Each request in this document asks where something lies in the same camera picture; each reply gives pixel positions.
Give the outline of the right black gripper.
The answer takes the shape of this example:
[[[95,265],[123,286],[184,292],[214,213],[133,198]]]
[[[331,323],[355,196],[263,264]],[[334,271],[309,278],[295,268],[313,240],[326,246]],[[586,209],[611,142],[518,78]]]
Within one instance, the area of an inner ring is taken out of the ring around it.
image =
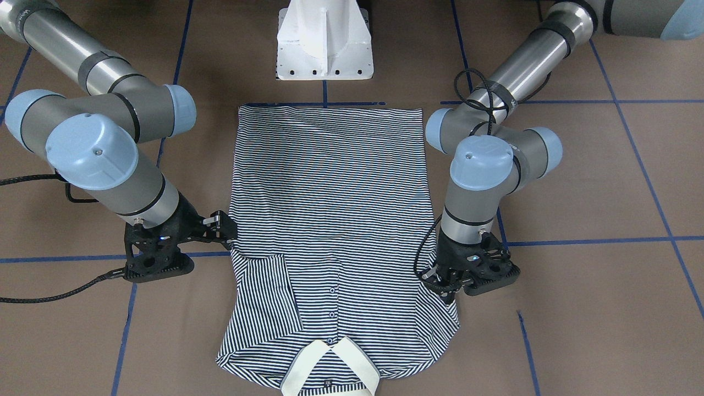
[[[125,226],[126,264],[123,278],[144,283],[191,273],[194,262],[179,245],[189,241],[230,244],[238,238],[237,223],[224,211],[199,216],[183,195],[174,213],[161,225]]]

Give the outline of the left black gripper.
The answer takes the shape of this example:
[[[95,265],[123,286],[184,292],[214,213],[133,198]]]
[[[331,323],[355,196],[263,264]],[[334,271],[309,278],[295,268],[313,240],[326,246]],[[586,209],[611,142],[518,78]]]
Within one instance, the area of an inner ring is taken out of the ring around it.
[[[443,303],[451,304],[459,291],[468,296],[482,295],[512,285],[520,274],[510,251],[493,233],[484,232],[479,243],[463,245],[440,231],[433,264],[420,271],[419,280]]]

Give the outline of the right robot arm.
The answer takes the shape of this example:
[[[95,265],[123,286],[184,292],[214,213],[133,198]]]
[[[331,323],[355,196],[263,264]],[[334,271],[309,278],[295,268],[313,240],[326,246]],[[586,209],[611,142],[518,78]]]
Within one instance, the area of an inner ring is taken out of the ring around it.
[[[86,92],[20,93],[5,123],[26,150],[125,222],[126,264],[113,277],[141,283],[190,273],[194,263],[179,248],[189,241],[230,248],[237,224],[223,211],[199,215],[138,147],[194,127],[196,106],[185,88],[151,82],[53,1],[3,1],[2,31]]]

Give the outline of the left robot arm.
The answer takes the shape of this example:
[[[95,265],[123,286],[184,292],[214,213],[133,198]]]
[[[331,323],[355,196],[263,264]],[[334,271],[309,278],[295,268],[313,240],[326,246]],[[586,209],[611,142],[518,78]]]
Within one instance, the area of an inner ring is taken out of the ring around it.
[[[546,127],[563,158],[501,201],[522,315],[684,309],[701,320],[702,37],[598,34],[503,125]]]

